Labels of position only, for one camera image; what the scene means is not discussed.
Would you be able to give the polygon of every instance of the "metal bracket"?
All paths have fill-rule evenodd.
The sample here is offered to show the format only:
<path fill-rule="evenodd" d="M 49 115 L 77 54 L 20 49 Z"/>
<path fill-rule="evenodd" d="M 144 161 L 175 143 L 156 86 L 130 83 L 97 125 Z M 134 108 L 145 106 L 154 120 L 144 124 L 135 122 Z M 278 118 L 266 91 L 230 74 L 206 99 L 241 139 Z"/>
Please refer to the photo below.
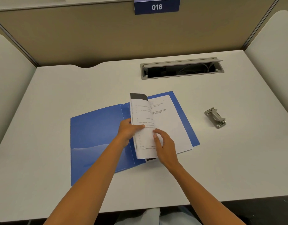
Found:
<path fill-rule="evenodd" d="M 218 113 L 217 113 L 217 109 L 215 108 L 211 108 L 207 111 L 204 112 L 206 114 L 206 116 L 209 118 L 209 120 L 214 124 L 214 126 L 219 129 L 223 126 L 226 125 L 226 120 L 225 118 L 221 117 Z"/>

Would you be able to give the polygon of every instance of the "person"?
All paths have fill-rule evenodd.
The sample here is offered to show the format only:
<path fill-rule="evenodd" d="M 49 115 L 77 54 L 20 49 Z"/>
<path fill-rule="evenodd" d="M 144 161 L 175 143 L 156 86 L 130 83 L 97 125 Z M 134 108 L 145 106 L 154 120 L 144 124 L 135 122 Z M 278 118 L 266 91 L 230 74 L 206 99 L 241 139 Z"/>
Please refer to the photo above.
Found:
<path fill-rule="evenodd" d="M 131 125 L 131 119 L 121 121 L 118 134 L 97 161 L 72 186 L 59 202 L 45 225 L 93 225 L 116 170 L 123 148 L 135 132 L 145 125 Z M 174 141 L 159 129 L 153 130 L 157 156 L 173 175 L 204 225 L 243 225 L 244 223 L 200 185 L 179 163 Z M 159 134 L 163 138 L 161 145 Z M 159 217 L 159 209 L 148 209 L 138 218 L 119 221 L 118 224 L 200 224 L 193 216 L 177 212 Z"/>

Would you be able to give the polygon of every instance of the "hand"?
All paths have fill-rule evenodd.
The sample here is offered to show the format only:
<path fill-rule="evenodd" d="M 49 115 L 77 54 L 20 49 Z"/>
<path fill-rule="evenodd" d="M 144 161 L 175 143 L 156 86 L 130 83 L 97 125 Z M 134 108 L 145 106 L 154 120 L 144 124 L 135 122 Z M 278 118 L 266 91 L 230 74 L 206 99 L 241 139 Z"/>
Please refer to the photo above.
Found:
<path fill-rule="evenodd" d="M 125 119 L 120 122 L 117 137 L 123 140 L 124 147 L 128 145 L 129 139 L 131 139 L 135 133 L 145 128 L 145 125 L 132 125 L 131 119 Z"/>
<path fill-rule="evenodd" d="M 170 138 L 168 133 L 155 129 L 153 134 L 157 156 L 162 164 L 171 172 L 176 167 L 178 167 L 179 161 L 177 159 L 174 141 Z M 161 145 L 159 138 L 157 137 L 156 133 L 160 134 L 163 138 L 164 144 Z"/>

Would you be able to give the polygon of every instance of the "right hand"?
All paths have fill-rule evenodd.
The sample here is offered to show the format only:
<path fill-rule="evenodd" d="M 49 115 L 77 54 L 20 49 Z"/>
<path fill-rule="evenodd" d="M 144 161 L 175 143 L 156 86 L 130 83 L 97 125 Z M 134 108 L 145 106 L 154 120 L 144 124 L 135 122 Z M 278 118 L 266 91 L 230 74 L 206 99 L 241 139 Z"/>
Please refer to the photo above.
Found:
<path fill-rule="evenodd" d="M 180 164 L 177 159 L 174 141 L 170 138 L 168 133 L 155 129 L 153 130 L 153 139 L 155 142 L 155 147 L 157 150 L 157 156 L 162 164 L 169 170 L 172 171 L 177 168 Z M 161 145 L 159 138 L 157 137 L 156 133 L 160 134 L 163 138 L 164 144 Z"/>

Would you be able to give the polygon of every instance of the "left hand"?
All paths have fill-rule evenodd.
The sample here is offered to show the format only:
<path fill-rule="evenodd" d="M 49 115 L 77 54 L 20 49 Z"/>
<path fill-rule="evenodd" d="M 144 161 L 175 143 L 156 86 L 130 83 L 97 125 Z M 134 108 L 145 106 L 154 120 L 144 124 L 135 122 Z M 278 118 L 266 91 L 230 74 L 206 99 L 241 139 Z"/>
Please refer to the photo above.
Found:
<path fill-rule="evenodd" d="M 145 125 L 132 125 L 130 122 L 130 118 L 121 121 L 117 134 L 117 137 L 123 140 L 124 147 L 128 145 L 129 139 L 131 139 L 137 131 L 145 128 Z"/>

